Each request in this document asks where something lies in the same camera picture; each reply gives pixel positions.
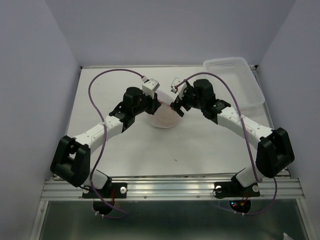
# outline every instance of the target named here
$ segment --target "white plastic tray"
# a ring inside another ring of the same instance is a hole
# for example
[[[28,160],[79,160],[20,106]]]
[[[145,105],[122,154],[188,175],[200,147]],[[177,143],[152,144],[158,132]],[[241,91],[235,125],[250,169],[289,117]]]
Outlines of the white plastic tray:
[[[207,60],[203,63],[206,72],[216,74],[230,87],[241,109],[261,105],[265,97],[247,61],[242,57],[227,57]],[[234,101],[225,86],[216,78],[210,77],[215,95],[235,107]]]

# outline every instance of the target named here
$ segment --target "white table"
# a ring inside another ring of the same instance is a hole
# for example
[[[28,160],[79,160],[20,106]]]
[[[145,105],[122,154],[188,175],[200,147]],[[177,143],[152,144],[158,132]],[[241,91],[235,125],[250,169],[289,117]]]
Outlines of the white table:
[[[131,69],[159,81],[159,90],[174,99],[175,95],[170,92],[174,78],[184,79],[204,70],[202,66]],[[88,85],[96,75],[105,70],[107,68],[82,70],[67,132],[70,137],[85,132],[101,121],[89,101]],[[106,116],[122,101],[128,87],[141,88],[141,85],[142,81],[135,74],[111,72],[95,81],[92,97]],[[242,114],[269,126],[262,105],[243,110]],[[100,148],[91,155],[92,167],[99,151]],[[137,116],[128,130],[107,142],[98,169],[111,177],[200,175],[236,173],[249,164],[244,139],[206,119],[199,110],[191,109],[171,129],[151,126],[146,113]]]

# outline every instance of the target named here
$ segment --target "gray wall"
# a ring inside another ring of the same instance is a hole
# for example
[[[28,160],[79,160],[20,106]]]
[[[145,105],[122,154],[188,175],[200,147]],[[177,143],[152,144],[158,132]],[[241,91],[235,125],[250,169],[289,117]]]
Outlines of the gray wall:
[[[294,0],[46,0],[81,66],[259,64]]]
[[[0,7],[0,239],[29,239],[79,65],[44,0]]]
[[[276,127],[289,132],[300,178],[320,235],[320,1],[297,0],[258,68]]]

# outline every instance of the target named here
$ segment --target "purple cable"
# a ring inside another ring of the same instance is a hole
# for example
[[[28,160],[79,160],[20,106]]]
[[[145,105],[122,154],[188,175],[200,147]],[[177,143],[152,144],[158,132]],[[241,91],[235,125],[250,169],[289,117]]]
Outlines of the purple cable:
[[[95,76],[92,81],[90,82],[89,84],[89,87],[88,87],[88,95],[89,95],[89,99],[90,99],[90,102],[92,104],[92,106],[94,107],[94,109],[96,110],[96,112],[99,114],[99,117],[101,118],[102,122],[105,121],[104,119],[104,116],[102,115],[101,111],[99,110],[99,108],[96,106],[96,104],[94,103],[93,99],[92,99],[92,95],[91,95],[91,87],[92,87],[92,84],[94,83],[94,81],[100,77],[101,75],[103,74],[106,74],[106,73],[110,73],[110,72],[116,72],[116,71],[123,71],[123,72],[130,72],[130,73],[134,73],[136,75],[138,75],[139,77],[143,78],[144,76],[141,75],[140,73],[136,72],[136,71],[133,71],[133,70],[130,70],[130,69],[122,69],[122,68],[119,68],[119,69],[110,69],[110,70],[107,70],[107,71],[103,71],[101,72],[100,74],[98,74],[97,76]],[[104,129],[104,134],[103,134],[103,142],[102,142],[102,147],[101,147],[101,151],[100,151],[100,154],[96,160],[96,163],[90,173],[90,183],[91,183],[91,188],[92,190],[94,191],[95,195],[106,205],[108,206],[109,208],[113,209],[113,210],[116,210],[118,212],[121,212],[123,213],[124,215],[123,216],[108,216],[108,215],[103,215],[103,214],[100,214],[99,212],[95,212],[95,214],[98,214],[99,216],[105,218],[105,219],[123,219],[125,218],[126,216],[128,216],[127,212],[116,207],[116,206],[112,206],[110,203],[108,203],[107,201],[105,201],[98,193],[98,191],[96,190],[95,188],[95,185],[93,183],[93,174],[94,174],[94,171],[96,170],[99,162],[100,162],[100,159],[104,153],[104,150],[105,150],[105,147],[106,147],[106,142],[107,142],[107,126],[104,124],[103,125],[103,129]]]
[[[260,180],[257,176],[257,171],[256,171],[256,166],[255,166],[255,161],[254,161],[254,158],[252,156],[252,152],[251,152],[251,148],[250,148],[250,144],[249,144],[249,137],[248,137],[248,133],[247,133],[247,129],[246,129],[246,125],[245,125],[245,121],[243,120],[242,118],[242,114],[241,114],[241,111],[240,111],[240,107],[238,105],[238,102],[234,96],[234,94],[232,93],[231,89],[229,88],[229,86],[226,84],[225,81],[222,80],[221,77],[213,74],[213,73],[210,73],[210,72],[198,72],[196,74],[193,74],[189,77],[187,77],[186,79],[184,79],[182,82],[180,82],[178,85],[175,86],[176,89],[178,89],[178,87],[180,87],[182,84],[184,84],[185,82],[187,82],[188,80],[190,80],[191,78],[195,77],[195,76],[198,76],[198,75],[210,75],[212,77],[215,77],[216,79],[218,79],[225,87],[226,89],[228,90],[229,94],[231,95],[233,101],[234,101],[234,104],[235,104],[235,108],[238,112],[238,115],[239,115],[239,118],[240,118],[240,121],[241,121],[241,125],[242,125],[242,129],[243,129],[243,135],[244,135],[244,139],[245,139],[245,144],[246,144],[246,148],[248,149],[248,153],[249,153],[249,157],[250,157],[250,162],[251,162],[251,166],[252,166],[252,170],[253,170],[253,174],[254,174],[254,178],[255,180],[258,182],[258,183],[261,183],[262,182],[262,179]],[[275,185],[275,189],[274,189],[274,196],[273,196],[273,199],[271,200],[271,203],[269,204],[269,206],[267,206],[266,208],[258,211],[258,212],[253,212],[253,213],[246,213],[245,215],[256,215],[256,214],[260,214],[260,213],[263,213],[264,211],[268,210],[275,202],[276,200],[276,196],[277,196],[277,192],[278,192],[278,185],[277,185],[277,181],[275,178],[273,178],[274,180],[274,185]]]

